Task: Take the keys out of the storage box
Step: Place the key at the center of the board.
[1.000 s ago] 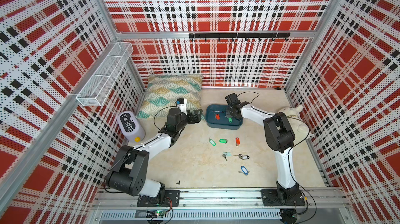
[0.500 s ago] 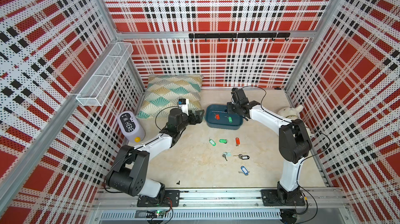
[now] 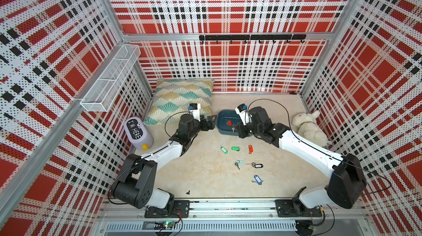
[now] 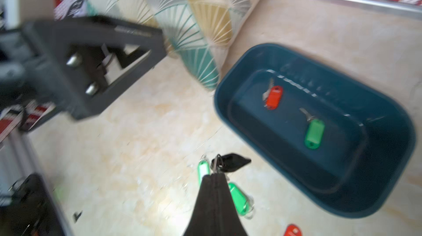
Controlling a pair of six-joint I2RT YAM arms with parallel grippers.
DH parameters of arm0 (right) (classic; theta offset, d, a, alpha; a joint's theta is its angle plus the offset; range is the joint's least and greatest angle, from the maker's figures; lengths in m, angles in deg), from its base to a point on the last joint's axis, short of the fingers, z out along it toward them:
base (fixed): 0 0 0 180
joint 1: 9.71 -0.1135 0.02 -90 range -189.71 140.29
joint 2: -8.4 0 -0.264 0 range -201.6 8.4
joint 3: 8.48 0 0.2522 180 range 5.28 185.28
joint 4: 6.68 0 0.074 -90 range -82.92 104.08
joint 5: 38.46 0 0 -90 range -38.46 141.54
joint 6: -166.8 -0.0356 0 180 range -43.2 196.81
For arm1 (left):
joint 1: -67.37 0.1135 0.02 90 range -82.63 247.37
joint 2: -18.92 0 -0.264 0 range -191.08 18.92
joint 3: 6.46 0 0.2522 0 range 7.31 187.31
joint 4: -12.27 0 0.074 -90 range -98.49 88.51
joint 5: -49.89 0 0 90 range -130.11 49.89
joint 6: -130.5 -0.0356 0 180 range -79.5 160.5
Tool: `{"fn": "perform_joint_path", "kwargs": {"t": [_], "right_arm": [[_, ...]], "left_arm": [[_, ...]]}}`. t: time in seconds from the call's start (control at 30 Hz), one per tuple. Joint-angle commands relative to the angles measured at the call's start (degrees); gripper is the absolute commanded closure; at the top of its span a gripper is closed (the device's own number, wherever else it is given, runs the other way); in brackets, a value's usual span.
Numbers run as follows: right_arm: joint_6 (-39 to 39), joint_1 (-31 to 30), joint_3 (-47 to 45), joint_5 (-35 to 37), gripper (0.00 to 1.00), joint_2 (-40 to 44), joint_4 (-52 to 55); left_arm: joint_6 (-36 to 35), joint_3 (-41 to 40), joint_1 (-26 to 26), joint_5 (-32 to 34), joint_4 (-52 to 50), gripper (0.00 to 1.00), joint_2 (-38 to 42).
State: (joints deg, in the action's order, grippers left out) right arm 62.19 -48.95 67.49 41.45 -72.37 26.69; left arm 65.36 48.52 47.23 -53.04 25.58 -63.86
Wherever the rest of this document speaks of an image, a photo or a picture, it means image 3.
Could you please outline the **teal storage box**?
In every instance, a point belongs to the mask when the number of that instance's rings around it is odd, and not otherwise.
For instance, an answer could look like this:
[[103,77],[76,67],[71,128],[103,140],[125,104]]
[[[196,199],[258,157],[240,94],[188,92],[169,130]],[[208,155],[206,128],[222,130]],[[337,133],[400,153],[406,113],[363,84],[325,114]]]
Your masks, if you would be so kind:
[[235,110],[222,110],[217,115],[216,127],[220,134],[238,137],[235,126],[241,123],[241,118]]

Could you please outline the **black tag key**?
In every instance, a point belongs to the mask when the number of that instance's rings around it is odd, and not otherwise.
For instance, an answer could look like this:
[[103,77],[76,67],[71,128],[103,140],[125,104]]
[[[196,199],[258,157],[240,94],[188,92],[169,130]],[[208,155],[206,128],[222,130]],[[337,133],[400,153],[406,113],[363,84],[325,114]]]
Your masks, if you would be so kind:
[[250,166],[252,166],[255,169],[261,169],[261,168],[263,168],[263,164],[262,163],[252,162],[252,163],[247,163],[247,165],[250,165]]

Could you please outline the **pale teal tag key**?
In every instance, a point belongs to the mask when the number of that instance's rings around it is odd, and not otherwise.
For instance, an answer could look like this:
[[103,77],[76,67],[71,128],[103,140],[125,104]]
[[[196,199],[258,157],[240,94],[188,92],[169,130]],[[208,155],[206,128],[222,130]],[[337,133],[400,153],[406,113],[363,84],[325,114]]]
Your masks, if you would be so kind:
[[244,162],[242,160],[236,160],[234,165],[237,167],[237,169],[240,169],[241,165],[244,165]]

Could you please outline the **blue tag key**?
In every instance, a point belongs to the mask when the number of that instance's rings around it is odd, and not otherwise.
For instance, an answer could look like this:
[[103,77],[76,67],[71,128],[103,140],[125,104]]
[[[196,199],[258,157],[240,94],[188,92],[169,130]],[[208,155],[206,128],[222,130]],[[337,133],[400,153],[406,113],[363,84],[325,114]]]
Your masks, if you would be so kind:
[[252,180],[252,183],[257,183],[258,185],[263,184],[263,180],[259,177],[259,175],[255,174],[253,178],[254,180]]

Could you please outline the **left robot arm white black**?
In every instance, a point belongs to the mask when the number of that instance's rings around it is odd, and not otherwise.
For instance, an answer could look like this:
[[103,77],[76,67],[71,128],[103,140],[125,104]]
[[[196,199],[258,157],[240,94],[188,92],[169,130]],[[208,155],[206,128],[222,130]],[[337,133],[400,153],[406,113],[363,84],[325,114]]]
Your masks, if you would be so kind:
[[165,214],[174,209],[174,195],[162,189],[155,189],[156,173],[174,159],[183,156],[202,131],[215,128],[217,115],[200,116],[184,113],[180,117],[177,131],[156,150],[144,155],[130,154],[122,170],[112,184],[109,198],[120,200],[137,209],[155,207]]

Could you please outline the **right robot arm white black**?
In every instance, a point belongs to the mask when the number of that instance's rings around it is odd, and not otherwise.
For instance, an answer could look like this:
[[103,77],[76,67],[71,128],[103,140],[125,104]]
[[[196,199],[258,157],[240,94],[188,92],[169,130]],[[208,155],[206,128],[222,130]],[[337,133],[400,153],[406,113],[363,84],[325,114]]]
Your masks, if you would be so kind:
[[319,147],[296,134],[282,123],[272,123],[266,110],[260,106],[248,109],[245,104],[235,109],[241,123],[234,128],[240,138],[255,136],[277,148],[289,151],[327,176],[330,180],[319,187],[303,187],[292,198],[298,214],[305,209],[325,204],[336,204],[350,209],[367,186],[359,159]]

